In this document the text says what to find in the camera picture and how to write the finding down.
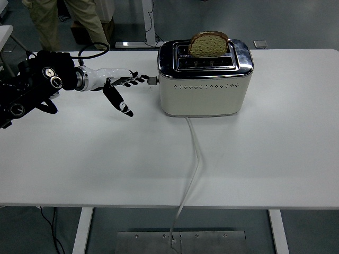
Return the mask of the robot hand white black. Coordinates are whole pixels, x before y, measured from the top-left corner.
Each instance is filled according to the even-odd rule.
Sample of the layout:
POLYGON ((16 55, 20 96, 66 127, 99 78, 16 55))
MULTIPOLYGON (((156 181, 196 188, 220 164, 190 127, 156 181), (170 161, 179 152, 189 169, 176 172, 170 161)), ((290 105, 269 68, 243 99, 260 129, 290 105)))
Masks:
POLYGON ((149 79, 147 75, 140 75, 127 69, 101 68, 93 70, 84 67, 85 78, 82 92, 101 90, 112 106, 123 114, 133 117, 133 112, 120 95, 117 86, 130 87, 149 79))

